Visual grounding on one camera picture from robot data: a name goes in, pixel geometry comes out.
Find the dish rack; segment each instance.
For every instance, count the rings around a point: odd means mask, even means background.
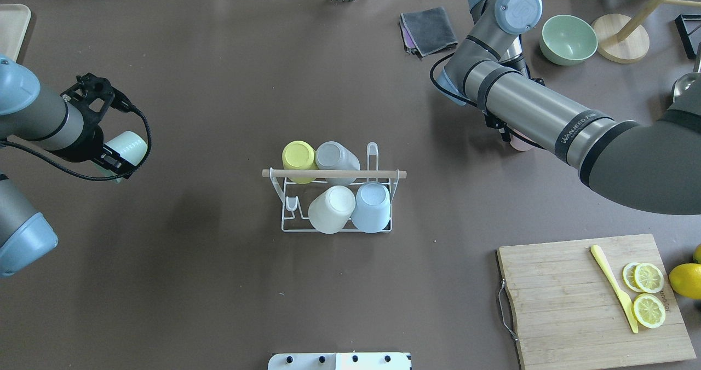
[[[308,192],[313,194],[318,192],[320,195],[323,191],[328,189],[329,183],[325,180],[314,180],[308,184],[298,184],[292,181],[290,178],[304,178],[323,175],[325,178],[355,178],[353,183],[347,185],[351,190],[355,187],[363,185],[370,180],[375,180],[378,183],[387,187],[390,193],[390,221],[383,230],[379,233],[387,233],[392,231],[392,211],[391,205],[394,199],[394,195],[397,192],[397,187],[399,185],[399,180],[401,178],[406,178],[405,170],[379,170],[380,158],[377,144],[370,142],[367,144],[367,149],[365,153],[366,157],[366,168],[365,170],[281,170],[281,169],[264,169],[263,177],[270,178],[271,183],[273,183],[273,188],[280,198],[280,202],[283,204],[282,212],[280,215],[280,228],[283,232],[318,232],[309,221],[309,217],[302,211],[303,207],[300,201],[300,195],[306,198]],[[371,157],[375,157],[375,168],[370,170],[370,160]],[[350,223],[350,218],[346,223],[346,227],[340,230],[340,232],[361,232],[361,230],[355,229]]]

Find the black cable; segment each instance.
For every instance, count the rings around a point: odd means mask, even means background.
[[[505,126],[504,129],[506,129],[506,131],[509,133],[509,135],[515,136],[516,138],[518,138],[518,140],[523,141],[523,143],[526,143],[526,144],[528,144],[529,146],[533,146],[533,147],[536,147],[536,148],[540,148],[541,150],[545,150],[545,148],[543,148],[543,146],[541,146],[541,145],[538,144],[538,143],[535,143],[535,141],[533,141],[533,140],[529,140],[529,138],[526,138],[525,136],[519,135],[518,132],[516,132],[516,131],[513,130],[512,128],[509,128],[508,125]]]
[[[439,90],[441,90],[441,91],[442,91],[443,93],[445,93],[446,95],[450,95],[450,96],[452,96],[453,98],[458,99],[459,101],[463,101],[463,102],[465,102],[465,103],[467,103],[467,104],[470,104],[471,106],[477,107],[478,105],[476,105],[475,102],[471,101],[470,99],[465,98],[465,96],[455,95],[454,93],[452,93],[452,92],[446,90],[445,88],[443,88],[440,84],[438,84],[438,81],[436,81],[435,77],[433,77],[433,72],[435,72],[436,68],[438,68],[438,65],[440,65],[441,62],[445,61],[446,59],[450,59],[450,57],[453,56],[454,54],[455,54],[455,53],[450,53],[450,54],[444,56],[443,58],[441,58],[441,59],[439,59],[438,61],[436,61],[436,63],[434,63],[433,66],[431,66],[431,70],[428,72],[429,77],[431,77],[431,83],[433,83],[433,85],[435,85],[436,88],[438,88]]]
[[[148,126],[148,121],[146,119],[146,116],[143,115],[143,113],[136,108],[135,106],[132,106],[132,112],[138,115],[141,120],[143,121],[143,126],[146,128],[146,138],[147,138],[147,148],[146,148],[146,154],[143,155],[143,158],[141,162],[139,162],[134,168],[130,171],[126,171],[125,173],[121,173],[120,175],[113,175],[109,177],[93,177],[93,176],[86,176],[86,175],[81,175],[80,173],[77,173],[75,171],[72,171],[65,166],[60,165],[59,163],[55,162],[51,158],[48,158],[47,156],[43,155],[40,152],[37,152],[35,150],[32,150],[32,148],[28,148],[27,146],[23,146],[22,144],[17,144],[13,143],[12,141],[7,141],[7,140],[0,140],[0,145],[3,146],[8,146],[8,147],[13,147],[17,148],[18,150],[26,151],[32,155],[34,155],[37,158],[40,158],[44,162],[48,163],[51,166],[54,166],[58,170],[63,171],[64,173],[68,173],[71,176],[75,176],[78,178],[82,178],[83,180],[88,180],[88,181],[110,181],[110,180],[116,180],[116,178],[123,178],[129,175],[133,175],[135,171],[140,168],[144,162],[146,162],[148,155],[151,153],[151,128]]]
[[[428,72],[428,75],[429,75],[429,77],[431,78],[431,83],[433,83],[433,85],[435,85],[435,87],[438,88],[438,90],[442,91],[442,92],[445,93],[446,95],[450,95],[450,96],[452,96],[453,98],[458,99],[459,101],[463,101],[463,102],[465,102],[465,103],[467,103],[467,104],[469,104],[469,105],[471,105],[471,106],[473,106],[473,107],[477,107],[478,105],[476,105],[476,103],[473,102],[473,101],[471,101],[470,99],[467,99],[467,98],[465,98],[464,96],[461,96],[461,95],[456,95],[456,94],[454,94],[454,93],[452,93],[452,92],[446,90],[445,88],[443,88],[443,86],[441,86],[440,84],[438,84],[438,81],[436,81],[435,77],[433,77],[433,73],[435,72],[435,69],[438,68],[438,65],[440,65],[441,62],[445,61],[446,59],[450,59],[450,57],[453,56],[453,54],[455,54],[455,53],[450,53],[450,54],[444,56],[443,58],[439,59],[438,61],[436,61],[436,63],[433,64],[433,66],[431,67],[431,70]],[[516,138],[518,138],[519,140],[523,141],[523,143],[527,143],[527,144],[530,145],[530,146],[533,146],[533,147],[536,147],[536,148],[540,148],[540,149],[542,149],[542,150],[545,150],[545,148],[543,148],[543,146],[541,146],[541,145],[538,144],[538,143],[535,143],[535,141],[528,140],[528,139],[525,138],[524,136],[519,135],[518,133],[516,133],[516,131],[514,131],[514,130],[511,129],[511,128],[509,128],[508,125],[506,125],[506,126],[504,127],[504,129],[505,129],[510,135],[513,135],[513,136],[515,136]]]

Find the wooden cutting board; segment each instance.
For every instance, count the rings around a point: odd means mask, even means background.
[[[638,334],[631,332],[589,251],[595,244],[631,300],[638,293],[623,283],[623,266],[649,262],[663,271],[665,285],[656,296],[666,307],[664,325],[640,325]],[[523,370],[590,370],[696,358],[652,235],[501,247],[498,260]]]

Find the robotic arm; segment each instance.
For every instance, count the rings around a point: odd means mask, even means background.
[[[476,106],[498,123],[494,128],[528,136],[613,202],[670,215],[701,213],[701,83],[651,126],[617,123],[499,63],[536,25],[541,0],[468,2],[478,21],[434,81],[442,93]]]
[[[0,54],[0,148],[20,148],[48,160],[30,148],[7,141],[8,136],[15,135],[70,162],[91,160],[110,176],[84,176],[50,161],[71,175],[92,181],[129,178],[151,150],[145,116],[107,79],[88,73],[77,80],[58,95],[30,70]],[[90,104],[98,99],[103,101],[102,108],[93,111]],[[130,131],[104,143],[99,123],[110,107],[140,116],[148,144]],[[0,171],[0,277],[16,273],[57,244],[58,238],[42,213]]]

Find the plastic knife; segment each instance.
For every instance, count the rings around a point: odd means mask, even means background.
[[[611,287],[613,287],[616,296],[618,296],[618,301],[620,301],[621,306],[623,306],[623,312],[625,313],[625,317],[628,318],[631,330],[633,330],[633,333],[638,333],[638,320],[636,320],[633,315],[633,302],[631,302],[628,293],[625,293],[618,286],[618,281],[613,277],[613,271],[611,271],[611,266],[608,265],[608,260],[606,259],[606,255],[604,255],[604,251],[598,245],[591,246],[590,250],[591,255],[594,255],[594,259],[599,264],[599,268],[604,272],[606,279],[611,284]]]

